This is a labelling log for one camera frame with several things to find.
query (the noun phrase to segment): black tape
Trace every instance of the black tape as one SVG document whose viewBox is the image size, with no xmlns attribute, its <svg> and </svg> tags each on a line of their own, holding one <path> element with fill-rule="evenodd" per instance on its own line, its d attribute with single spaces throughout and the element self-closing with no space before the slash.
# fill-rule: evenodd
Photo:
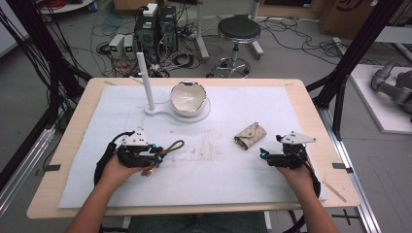
<svg viewBox="0 0 412 233">
<path fill-rule="evenodd" d="M 46 172 L 51 172 L 51 171 L 58 171 L 60 170 L 61 164 L 54 164 L 54 165 L 47 165 L 45 167 Z"/>
<path fill-rule="evenodd" d="M 334 169 L 345 169 L 347 173 L 354 173 L 354 169 L 347 168 L 343 163 L 332 163 Z"/>
</svg>

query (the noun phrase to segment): bowl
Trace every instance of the bowl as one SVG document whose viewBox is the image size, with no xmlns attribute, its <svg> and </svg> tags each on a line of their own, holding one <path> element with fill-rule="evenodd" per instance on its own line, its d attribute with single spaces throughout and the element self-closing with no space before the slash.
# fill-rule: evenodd
<svg viewBox="0 0 412 233">
<path fill-rule="evenodd" d="M 173 87 L 170 100 L 177 114 L 194 117 L 205 107 L 206 90 L 199 83 L 183 81 Z"/>
</svg>

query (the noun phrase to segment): stool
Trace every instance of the stool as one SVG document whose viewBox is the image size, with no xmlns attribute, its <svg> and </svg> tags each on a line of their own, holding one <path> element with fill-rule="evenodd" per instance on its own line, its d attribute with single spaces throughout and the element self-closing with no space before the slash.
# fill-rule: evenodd
<svg viewBox="0 0 412 233">
<path fill-rule="evenodd" d="M 219 35 L 229 42 L 234 42 L 231 57 L 222 58 L 215 65 L 215 70 L 221 77 L 233 77 L 235 74 L 241 78 L 248 78 L 251 73 L 249 63 L 237 57 L 239 44 L 250 44 L 260 37 L 260 26 L 247 17 L 229 17 L 223 19 L 218 25 Z"/>
</svg>

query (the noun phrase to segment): person's right hand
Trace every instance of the person's right hand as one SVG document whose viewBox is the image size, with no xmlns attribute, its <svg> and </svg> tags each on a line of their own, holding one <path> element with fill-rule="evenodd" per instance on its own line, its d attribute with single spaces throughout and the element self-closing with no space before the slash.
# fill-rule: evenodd
<svg viewBox="0 0 412 233">
<path fill-rule="evenodd" d="M 296 194 L 314 191 L 310 172 L 305 166 L 302 165 L 295 169 L 277 167 L 277 169 L 288 180 L 289 186 Z"/>
</svg>

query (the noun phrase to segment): round white base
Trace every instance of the round white base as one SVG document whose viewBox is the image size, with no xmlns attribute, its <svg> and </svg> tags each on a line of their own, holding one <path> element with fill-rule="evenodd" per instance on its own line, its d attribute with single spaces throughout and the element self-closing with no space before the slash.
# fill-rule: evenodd
<svg viewBox="0 0 412 233">
<path fill-rule="evenodd" d="M 174 119 L 176 119 L 177 121 L 181 123 L 190 124 L 190 123 L 197 123 L 203 120 L 204 118 L 206 118 L 210 114 L 211 105 L 210 105 L 210 101 L 208 98 L 206 98 L 206 101 L 204 102 L 204 104 L 205 104 L 205 107 L 203 108 L 203 111 L 196 116 L 182 116 L 182 115 L 177 114 L 175 110 L 173 109 L 172 103 L 170 101 L 160 103 L 160 104 L 154 104 L 154 110 L 150 110 L 149 105 L 147 105 L 145 107 L 145 112 L 149 116 L 160 115 L 160 114 L 170 115 L 171 117 L 173 117 Z"/>
</svg>

